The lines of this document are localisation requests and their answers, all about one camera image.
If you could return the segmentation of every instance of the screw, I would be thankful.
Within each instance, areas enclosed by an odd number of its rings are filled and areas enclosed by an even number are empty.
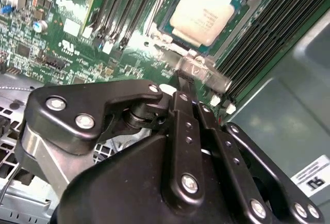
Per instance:
[[[311,213],[311,215],[314,216],[316,219],[320,218],[319,213],[312,205],[308,205],[308,210]]]
[[[203,105],[203,110],[206,112],[210,112],[210,110],[205,105]]]
[[[180,94],[180,98],[182,98],[184,101],[188,101],[188,97],[184,94]]]
[[[94,119],[91,118],[90,116],[86,114],[81,114],[76,117],[76,124],[78,125],[78,127],[84,130],[88,130],[94,127],[95,122]]]
[[[257,216],[259,216],[262,219],[266,218],[266,210],[259,201],[253,199],[251,201],[251,207]]]
[[[295,210],[297,210],[297,213],[303,217],[303,218],[307,218],[307,213],[304,210],[304,208],[299,204],[299,203],[295,203],[294,204]]]
[[[194,194],[198,191],[197,182],[192,176],[187,174],[183,175],[181,182],[187,192]]]
[[[62,100],[60,98],[50,98],[46,101],[46,106],[49,109],[52,109],[55,111],[60,111],[60,110],[65,109],[66,104],[65,104],[64,100]]]
[[[186,122],[186,127],[192,129],[192,124],[190,122]]]
[[[192,144],[192,139],[191,139],[190,137],[187,137],[187,138],[186,138],[186,143],[188,143],[188,144]]]
[[[238,133],[238,129],[232,125],[232,130],[235,132],[235,133]]]
[[[153,92],[158,92],[158,88],[155,85],[149,85],[149,89]]]

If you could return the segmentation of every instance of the metal pivot joint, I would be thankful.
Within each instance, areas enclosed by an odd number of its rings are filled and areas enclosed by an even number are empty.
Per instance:
[[[170,84],[173,96],[145,80],[32,92],[15,155],[59,196],[54,224],[324,223],[239,126],[218,125],[193,79]],[[151,136],[92,163],[96,143],[142,128]]]

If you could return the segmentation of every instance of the white sticker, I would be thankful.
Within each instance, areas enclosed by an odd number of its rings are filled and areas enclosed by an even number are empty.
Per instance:
[[[69,33],[72,36],[78,36],[80,30],[80,24],[77,24],[76,22],[73,22],[70,19],[66,19],[64,23],[63,31],[66,33]]]
[[[330,160],[322,155],[294,175],[291,180],[306,196],[314,195],[330,184]]]

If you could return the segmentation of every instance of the black metal bracket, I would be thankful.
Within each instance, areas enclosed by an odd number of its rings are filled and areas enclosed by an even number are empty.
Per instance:
[[[86,154],[113,136],[153,130],[79,174],[62,195],[57,224],[324,223],[242,129],[218,125],[198,102],[193,79],[177,72],[171,83],[173,96],[145,80],[47,87],[30,95],[26,125],[67,153]],[[65,108],[50,109],[50,98]],[[94,126],[80,128],[80,114]]]
[[[85,85],[44,87],[29,97],[25,120],[41,137],[72,154],[86,154],[97,142],[121,134],[134,134],[140,127],[123,120],[132,105],[157,104],[162,92],[147,80],[119,81]],[[65,108],[57,111],[47,100],[60,99]],[[88,115],[94,126],[83,129],[75,122],[77,116]]]

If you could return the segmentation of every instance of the green circuit board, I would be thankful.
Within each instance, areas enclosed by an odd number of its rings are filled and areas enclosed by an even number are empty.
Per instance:
[[[93,22],[93,13],[100,9],[102,1],[27,0],[25,8],[17,9],[10,15],[0,15],[0,51],[6,53],[7,72],[21,73],[43,83],[50,82],[56,85],[140,78],[150,79],[158,84],[168,83],[175,72],[165,58],[168,53],[153,46],[144,34],[147,18],[157,0],[149,0],[126,49],[118,51],[118,44],[115,44],[110,54],[104,53],[95,46],[92,38],[83,36],[84,29]],[[141,1],[137,0],[133,4],[127,24],[138,11]],[[163,19],[174,1],[163,1],[155,17],[155,23]],[[261,2],[241,33],[249,27],[251,21],[258,16],[268,1]],[[120,5],[115,22],[126,4],[127,0],[124,0]],[[240,4],[242,5],[240,10],[231,18],[210,49],[210,56],[216,54],[249,9],[244,1],[240,1]],[[47,23],[47,30],[40,34],[32,29],[36,15],[42,17]],[[235,46],[239,36],[240,34],[226,51],[230,51],[231,47]],[[38,54],[41,51],[44,55],[61,60],[63,67],[59,70],[40,60]],[[208,104],[210,100],[208,89],[200,81],[197,81],[196,85],[199,97]]]

